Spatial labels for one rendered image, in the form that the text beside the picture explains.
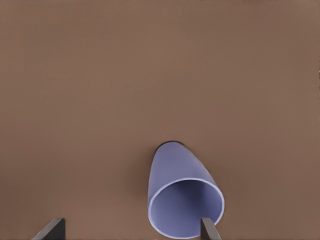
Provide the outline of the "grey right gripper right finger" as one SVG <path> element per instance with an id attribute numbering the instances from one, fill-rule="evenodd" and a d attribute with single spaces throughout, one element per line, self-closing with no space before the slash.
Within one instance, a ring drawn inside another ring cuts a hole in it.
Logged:
<path id="1" fill-rule="evenodd" d="M 214 222 L 210 218 L 200 219 L 200 240 L 222 240 Z"/>

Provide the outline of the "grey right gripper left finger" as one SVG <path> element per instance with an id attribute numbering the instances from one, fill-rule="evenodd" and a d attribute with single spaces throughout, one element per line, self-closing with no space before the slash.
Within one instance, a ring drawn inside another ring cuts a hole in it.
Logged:
<path id="1" fill-rule="evenodd" d="M 54 218 L 31 240 L 66 240 L 66 220 Z"/>

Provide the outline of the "blue cup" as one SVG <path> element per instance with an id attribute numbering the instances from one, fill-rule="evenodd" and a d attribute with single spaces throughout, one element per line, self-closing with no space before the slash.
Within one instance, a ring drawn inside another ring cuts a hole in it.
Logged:
<path id="1" fill-rule="evenodd" d="M 162 143 L 155 151 L 147 190 L 147 214 L 152 227 L 172 239 L 201 234 L 201 219 L 217 224 L 225 199 L 203 163 L 179 141 Z"/>

